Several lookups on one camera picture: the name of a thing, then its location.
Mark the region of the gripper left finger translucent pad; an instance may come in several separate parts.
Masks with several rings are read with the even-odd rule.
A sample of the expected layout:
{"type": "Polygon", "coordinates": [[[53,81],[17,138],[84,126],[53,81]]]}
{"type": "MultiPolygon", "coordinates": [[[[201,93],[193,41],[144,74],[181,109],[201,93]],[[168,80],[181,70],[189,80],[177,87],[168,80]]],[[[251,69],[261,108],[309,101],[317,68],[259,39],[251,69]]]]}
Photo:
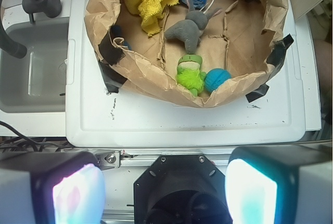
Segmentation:
{"type": "Polygon", "coordinates": [[[1,223],[100,223],[105,199],[90,152],[1,154],[1,223]]]}

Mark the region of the gripper right finger translucent pad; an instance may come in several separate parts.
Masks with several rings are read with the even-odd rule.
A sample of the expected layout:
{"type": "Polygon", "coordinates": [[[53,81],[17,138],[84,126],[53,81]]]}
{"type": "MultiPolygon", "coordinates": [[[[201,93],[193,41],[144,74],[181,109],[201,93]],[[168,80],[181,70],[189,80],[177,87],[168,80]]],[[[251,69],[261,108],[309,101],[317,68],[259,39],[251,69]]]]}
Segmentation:
{"type": "Polygon", "coordinates": [[[239,146],[225,194],[234,223],[332,223],[332,146],[239,146]]]}

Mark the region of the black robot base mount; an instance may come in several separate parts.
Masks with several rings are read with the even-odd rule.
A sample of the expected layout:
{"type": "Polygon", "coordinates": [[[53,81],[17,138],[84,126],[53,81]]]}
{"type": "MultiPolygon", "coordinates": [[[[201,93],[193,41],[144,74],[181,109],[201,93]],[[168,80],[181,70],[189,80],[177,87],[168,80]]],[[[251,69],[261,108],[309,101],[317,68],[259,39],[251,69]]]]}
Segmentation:
{"type": "Polygon", "coordinates": [[[161,155],[133,189],[135,223],[233,223],[225,175],[203,154],[161,155]]]}

